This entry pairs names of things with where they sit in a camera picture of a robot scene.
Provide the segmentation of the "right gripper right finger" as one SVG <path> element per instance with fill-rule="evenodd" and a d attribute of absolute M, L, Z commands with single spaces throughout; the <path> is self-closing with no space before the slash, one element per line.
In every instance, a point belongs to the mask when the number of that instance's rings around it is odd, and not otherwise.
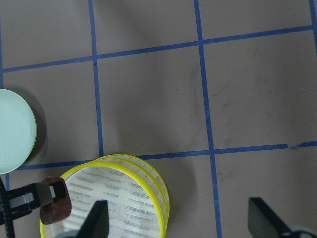
<path fill-rule="evenodd" d="M 248 201 L 248 230 L 253 238 L 291 238 L 292 231 L 260 197 Z"/>

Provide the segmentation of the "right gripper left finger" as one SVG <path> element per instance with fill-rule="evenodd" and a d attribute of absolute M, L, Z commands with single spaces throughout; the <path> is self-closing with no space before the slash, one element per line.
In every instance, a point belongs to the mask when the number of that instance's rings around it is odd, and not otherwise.
<path fill-rule="evenodd" d="M 77 233 L 77 238 L 107 238 L 109 235 L 108 202 L 98 200 L 94 203 L 85 222 Z"/>

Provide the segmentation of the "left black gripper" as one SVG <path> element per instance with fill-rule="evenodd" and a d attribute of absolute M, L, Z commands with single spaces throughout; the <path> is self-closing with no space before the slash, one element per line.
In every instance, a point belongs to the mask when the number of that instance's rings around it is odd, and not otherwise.
<path fill-rule="evenodd" d="M 32 183 L 10 191 L 0 184 L 0 205 L 8 205 L 7 214 L 12 220 L 29 215 L 33 210 L 52 204 L 66 197 L 66 188 L 62 181 L 53 183 Z"/>

